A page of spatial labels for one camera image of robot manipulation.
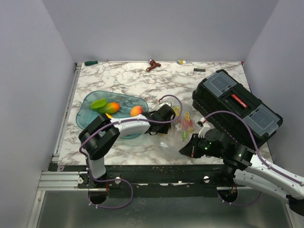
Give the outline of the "clear plastic bag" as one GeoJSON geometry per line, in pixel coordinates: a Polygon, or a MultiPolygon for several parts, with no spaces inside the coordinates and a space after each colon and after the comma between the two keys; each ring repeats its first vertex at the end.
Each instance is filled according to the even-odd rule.
{"type": "Polygon", "coordinates": [[[158,155],[166,160],[179,160],[183,157],[179,150],[191,139],[192,134],[199,132],[196,124],[196,117],[193,107],[185,102],[179,103],[173,97],[166,97],[162,100],[170,100],[175,116],[180,118],[171,123],[167,134],[158,133],[152,137],[158,155]]]}

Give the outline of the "orange fake peach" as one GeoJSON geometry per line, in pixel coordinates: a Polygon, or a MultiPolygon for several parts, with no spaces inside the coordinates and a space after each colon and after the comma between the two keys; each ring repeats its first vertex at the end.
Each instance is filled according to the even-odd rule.
{"type": "Polygon", "coordinates": [[[130,110],[130,116],[131,117],[135,117],[140,115],[143,112],[143,107],[140,105],[134,106],[131,110],[130,110]]]}

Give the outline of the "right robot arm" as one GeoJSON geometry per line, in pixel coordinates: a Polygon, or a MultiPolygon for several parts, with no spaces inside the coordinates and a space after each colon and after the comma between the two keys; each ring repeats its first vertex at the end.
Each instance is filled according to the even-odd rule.
{"type": "Polygon", "coordinates": [[[204,136],[193,134],[179,152],[190,158],[204,155],[220,158],[224,163],[218,175],[222,185],[235,183],[251,187],[281,199],[293,212],[304,214],[303,177],[268,162],[239,143],[231,142],[217,129],[208,130],[204,136]]]}

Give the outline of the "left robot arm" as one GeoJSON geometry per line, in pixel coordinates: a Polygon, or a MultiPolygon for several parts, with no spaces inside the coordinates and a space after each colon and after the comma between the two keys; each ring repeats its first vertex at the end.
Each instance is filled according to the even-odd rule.
{"type": "Polygon", "coordinates": [[[134,117],[109,118],[105,114],[97,116],[78,136],[79,151],[85,155],[89,171],[89,182],[96,188],[105,183],[104,157],[118,138],[133,134],[167,134],[176,114],[167,104],[158,110],[143,112],[134,117]]]}

